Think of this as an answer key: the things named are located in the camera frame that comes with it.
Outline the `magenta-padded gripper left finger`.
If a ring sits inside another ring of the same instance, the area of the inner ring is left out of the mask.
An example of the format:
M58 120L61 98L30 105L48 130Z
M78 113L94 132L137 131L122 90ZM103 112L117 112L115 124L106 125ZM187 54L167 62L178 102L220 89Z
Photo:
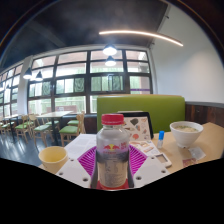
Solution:
M92 147L77 159L70 158L56 175L81 187L95 189L98 182L95 155L96 147Z

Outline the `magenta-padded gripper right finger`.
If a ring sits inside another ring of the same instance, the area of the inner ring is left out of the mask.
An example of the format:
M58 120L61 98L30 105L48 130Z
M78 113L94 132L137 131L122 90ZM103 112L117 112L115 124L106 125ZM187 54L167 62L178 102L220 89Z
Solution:
M129 146L128 186L140 188L169 175L169 171L156 158L147 156L134 146Z

